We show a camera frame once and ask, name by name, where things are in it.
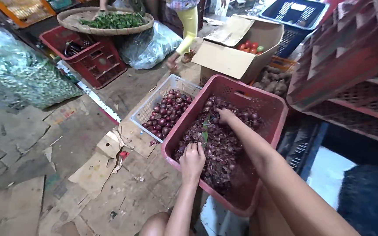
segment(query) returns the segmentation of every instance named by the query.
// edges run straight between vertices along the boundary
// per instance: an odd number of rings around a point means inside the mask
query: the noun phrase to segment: sandal
[[[193,56],[195,56],[196,51],[191,49],[191,50],[189,51],[189,56],[188,56],[188,57],[185,56],[186,54],[187,54],[187,53],[185,53],[185,54],[183,55],[182,59],[181,59],[182,63],[188,63],[188,62],[192,61],[192,58],[193,58]]]

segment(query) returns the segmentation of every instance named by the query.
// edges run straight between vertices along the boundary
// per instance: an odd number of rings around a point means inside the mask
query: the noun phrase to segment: green leafy vegetable
[[[138,27],[145,24],[145,20],[139,13],[119,14],[117,12],[101,13],[93,21],[80,20],[83,25],[98,29],[125,29]]]
[[[202,146],[205,147],[205,145],[207,144],[207,141],[208,141],[208,124],[210,122],[210,116],[211,114],[208,114],[207,118],[204,120],[203,122],[203,128],[205,129],[204,132],[202,132],[202,137],[204,138],[204,143],[202,143]]]

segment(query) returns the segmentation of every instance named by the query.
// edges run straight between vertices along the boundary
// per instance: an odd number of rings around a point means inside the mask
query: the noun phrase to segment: white plastic basket
[[[163,141],[144,128],[142,124],[148,121],[154,107],[157,105],[157,103],[161,102],[161,99],[168,94],[170,89],[179,89],[181,93],[195,98],[202,88],[194,83],[188,82],[176,75],[171,74],[165,80],[165,82],[162,83],[153,94],[151,94],[147,101],[144,102],[131,116],[132,122],[134,122],[141,130],[158,140],[160,143],[163,143]]]

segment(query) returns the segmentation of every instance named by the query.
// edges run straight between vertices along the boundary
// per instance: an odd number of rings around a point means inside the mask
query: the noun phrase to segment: cardboard box
[[[284,34],[282,24],[254,16],[233,15],[204,38],[192,62],[201,65],[201,85],[211,76],[223,74],[249,83],[256,78],[278,49]],[[235,49],[246,40],[265,48],[261,55]]]

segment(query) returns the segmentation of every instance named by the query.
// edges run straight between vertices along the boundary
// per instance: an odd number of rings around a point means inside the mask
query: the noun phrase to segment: hand
[[[104,13],[107,13],[106,7],[102,7],[102,6],[100,6],[100,9],[99,9],[98,12],[93,16],[93,18],[92,18],[91,20],[92,20],[92,21],[95,20],[98,16],[100,16],[101,14],[104,14]]]
[[[188,144],[179,159],[182,168],[182,185],[198,185],[205,159],[205,153],[200,142],[198,142],[198,145]]]
[[[220,120],[219,120],[219,122],[221,124],[227,124],[228,121],[231,118],[236,117],[236,115],[234,115],[234,113],[232,113],[230,110],[227,110],[225,108],[223,110],[217,108],[217,111],[220,114]]]
[[[177,58],[179,57],[180,55],[177,53],[177,52],[174,52],[168,59],[167,59],[167,62],[166,62],[166,65],[167,67],[169,68],[169,70],[174,73],[176,72],[177,70],[177,64],[176,64],[176,60]]]

